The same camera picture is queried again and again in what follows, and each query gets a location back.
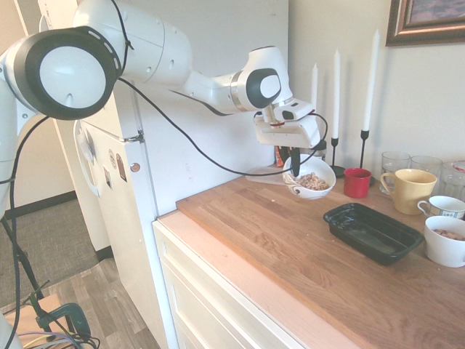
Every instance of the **yellow mug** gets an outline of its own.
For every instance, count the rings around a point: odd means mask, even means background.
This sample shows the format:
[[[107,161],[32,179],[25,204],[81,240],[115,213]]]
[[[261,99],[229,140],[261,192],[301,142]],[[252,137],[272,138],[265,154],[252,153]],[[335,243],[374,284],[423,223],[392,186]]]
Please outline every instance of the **yellow mug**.
[[[387,185],[385,177],[394,180],[394,191]],[[420,169],[399,169],[394,174],[382,174],[380,181],[394,200],[394,208],[397,211],[404,214],[421,214],[423,212],[419,210],[417,204],[431,196],[437,178]]]

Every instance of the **bowl with cereal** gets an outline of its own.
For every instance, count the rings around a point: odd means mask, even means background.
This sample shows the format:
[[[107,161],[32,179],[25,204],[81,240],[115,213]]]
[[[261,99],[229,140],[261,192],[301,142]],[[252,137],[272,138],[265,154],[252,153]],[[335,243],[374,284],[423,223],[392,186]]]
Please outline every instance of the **bowl with cereal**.
[[[426,256],[451,268],[465,266],[465,221],[446,216],[430,217],[425,222]]]
[[[302,163],[308,154],[301,154]],[[283,169],[291,168],[291,158],[287,159]],[[332,168],[319,158],[310,158],[300,165],[299,176],[294,177],[292,171],[283,173],[283,180],[288,189],[297,196],[315,200],[323,198],[336,184],[336,175]]]

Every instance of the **red mug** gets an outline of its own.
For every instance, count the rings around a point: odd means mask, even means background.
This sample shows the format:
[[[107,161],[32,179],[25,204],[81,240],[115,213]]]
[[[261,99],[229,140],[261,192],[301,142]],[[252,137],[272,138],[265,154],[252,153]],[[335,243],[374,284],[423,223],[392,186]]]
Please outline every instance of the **red mug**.
[[[351,198],[364,198],[370,188],[371,172],[367,169],[346,169],[344,171],[344,194]]]

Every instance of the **cereal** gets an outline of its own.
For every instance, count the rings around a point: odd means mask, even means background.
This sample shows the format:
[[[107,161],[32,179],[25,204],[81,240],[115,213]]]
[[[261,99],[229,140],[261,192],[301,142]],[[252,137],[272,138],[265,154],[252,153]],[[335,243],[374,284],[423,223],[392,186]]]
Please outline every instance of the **cereal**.
[[[446,229],[434,229],[433,231],[446,238],[451,238],[453,240],[458,240],[458,241],[465,241],[465,238],[462,235],[453,233],[452,231],[449,231]]]
[[[302,187],[311,190],[326,190],[329,188],[329,184],[319,178],[314,172],[300,178],[294,178],[294,180]]]

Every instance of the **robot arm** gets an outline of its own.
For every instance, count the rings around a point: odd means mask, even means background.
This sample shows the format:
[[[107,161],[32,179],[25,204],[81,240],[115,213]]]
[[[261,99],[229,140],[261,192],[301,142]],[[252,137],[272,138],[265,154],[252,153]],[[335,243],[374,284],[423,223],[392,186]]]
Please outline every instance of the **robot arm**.
[[[3,217],[17,136],[45,114],[82,119],[101,109],[119,77],[153,84],[197,100],[219,115],[256,111],[259,142],[313,148],[320,142],[311,104],[293,97],[276,47],[256,49],[243,70],[209,78],[192,70],[186,35],[140,9],[85,0],[73,28],[20,40],[0,57],[0,217]]]

